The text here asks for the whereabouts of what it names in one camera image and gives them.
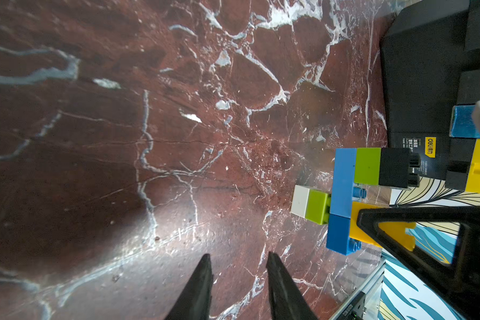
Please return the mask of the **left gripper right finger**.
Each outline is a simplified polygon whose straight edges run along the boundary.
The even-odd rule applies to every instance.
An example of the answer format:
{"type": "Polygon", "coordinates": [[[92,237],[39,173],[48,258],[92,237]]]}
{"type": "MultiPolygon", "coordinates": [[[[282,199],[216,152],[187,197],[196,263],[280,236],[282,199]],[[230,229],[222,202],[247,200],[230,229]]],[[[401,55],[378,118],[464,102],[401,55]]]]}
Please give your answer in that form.
{"type": "Polygon", "coordinates": [[[266,267],[271,318],[318,320],[277,253],[269,252],[266,267]]]}

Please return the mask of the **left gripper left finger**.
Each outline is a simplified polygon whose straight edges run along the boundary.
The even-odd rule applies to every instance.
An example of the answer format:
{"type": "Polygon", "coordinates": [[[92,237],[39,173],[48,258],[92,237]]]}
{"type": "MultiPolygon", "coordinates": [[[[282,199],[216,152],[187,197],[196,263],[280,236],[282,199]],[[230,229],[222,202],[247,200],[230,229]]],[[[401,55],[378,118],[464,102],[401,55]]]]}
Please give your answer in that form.
{"type": "Polygon", "coordinates": [[[211,308],[213,273],[211,256],[203,255],[189,281],[165,319],[208,320],[211,308]]]}

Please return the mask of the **yellow lego brick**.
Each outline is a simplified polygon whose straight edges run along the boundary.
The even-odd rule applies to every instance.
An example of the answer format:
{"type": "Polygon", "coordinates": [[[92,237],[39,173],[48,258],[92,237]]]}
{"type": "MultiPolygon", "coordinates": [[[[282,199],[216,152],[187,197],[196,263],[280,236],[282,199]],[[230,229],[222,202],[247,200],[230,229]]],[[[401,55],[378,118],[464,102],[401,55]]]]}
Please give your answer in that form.
{"type": "MultiPolygon", "coordinates": [[[[378,244],[377,241],[369,237],[368,234],[357,226],[358,214],[362,209],[381,209],[381,207],[354,201],[352,203],[349,237],[381,248],[381,245],[378,244]]],[[[407,234],[406,231],[408,229],[415,229],[415,227],[416,222],[383,222],[379,224],[379,228],[382,231],[388,234],[392,239],[396,240],[408,251],[413,251],[415,249],[415,238],[413,235],[407,234]]]]}

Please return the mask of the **white lego brick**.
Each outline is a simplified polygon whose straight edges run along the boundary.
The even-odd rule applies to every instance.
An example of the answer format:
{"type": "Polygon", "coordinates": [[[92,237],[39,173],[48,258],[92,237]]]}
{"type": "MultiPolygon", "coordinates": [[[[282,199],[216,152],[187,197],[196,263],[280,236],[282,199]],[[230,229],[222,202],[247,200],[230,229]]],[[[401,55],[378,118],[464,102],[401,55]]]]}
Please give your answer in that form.
{"type": "Polygon", "coordinates": [[[298,217],[305,218],[310,188],[296,185],[293,192],[290,212],[298,217]]]}

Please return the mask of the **green lego brick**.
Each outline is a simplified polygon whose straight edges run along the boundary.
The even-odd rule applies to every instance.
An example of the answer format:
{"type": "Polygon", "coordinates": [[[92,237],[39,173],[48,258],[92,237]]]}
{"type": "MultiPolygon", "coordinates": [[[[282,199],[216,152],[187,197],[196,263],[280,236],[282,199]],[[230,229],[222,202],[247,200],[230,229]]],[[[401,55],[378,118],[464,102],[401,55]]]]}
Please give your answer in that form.
{"type": "Polygon", "coordinates": [[[311,189],[309,191],[307,206],[305,210],[306,220],[312,221],[317,225],[328,224],[330,206],[331,196],[329,193],[311,189]]]}
{"type": "Polygon", "coordinates": [[[354,182],[360,185],[379,185],[381,148],[357,148],[354,182]]]}

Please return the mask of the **black lego brick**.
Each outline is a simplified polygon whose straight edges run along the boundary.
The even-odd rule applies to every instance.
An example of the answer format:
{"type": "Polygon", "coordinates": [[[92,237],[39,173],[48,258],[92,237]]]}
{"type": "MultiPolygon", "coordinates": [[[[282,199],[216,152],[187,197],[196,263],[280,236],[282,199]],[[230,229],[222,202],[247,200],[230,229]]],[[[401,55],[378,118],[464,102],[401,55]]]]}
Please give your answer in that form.
{"type": "Polygon", "coordinates": [[[413,169],[420,167],[420,154],[409,148],[382,148],[378,185],[393,189],[418,187],[420,176],[413,169]]]}

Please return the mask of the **small dark blue lego brick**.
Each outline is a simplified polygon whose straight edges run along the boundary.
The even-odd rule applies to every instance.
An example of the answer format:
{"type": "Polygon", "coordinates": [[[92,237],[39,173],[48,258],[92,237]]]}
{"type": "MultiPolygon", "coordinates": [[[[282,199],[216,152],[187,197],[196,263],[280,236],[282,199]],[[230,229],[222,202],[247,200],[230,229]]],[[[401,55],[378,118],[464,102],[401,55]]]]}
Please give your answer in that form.
{"type": "Polygon", "coordinates": [[[342,255],[350,255],[361,249],[361,241],[350,238],[350,218],[329,216],[326,248],[342,255]]]}

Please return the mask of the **long light blue lego brick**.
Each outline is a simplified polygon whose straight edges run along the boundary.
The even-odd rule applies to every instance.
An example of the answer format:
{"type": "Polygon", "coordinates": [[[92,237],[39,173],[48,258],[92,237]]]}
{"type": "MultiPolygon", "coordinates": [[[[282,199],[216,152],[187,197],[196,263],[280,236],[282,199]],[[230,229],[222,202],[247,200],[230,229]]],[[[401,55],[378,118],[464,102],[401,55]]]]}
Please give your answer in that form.
{"type": "Polygon", "coordinates": [[[352,203],[365,199],[367,190],[354,182],[357,149],[336,149],[330,214],[351,218],[352,203]]]}

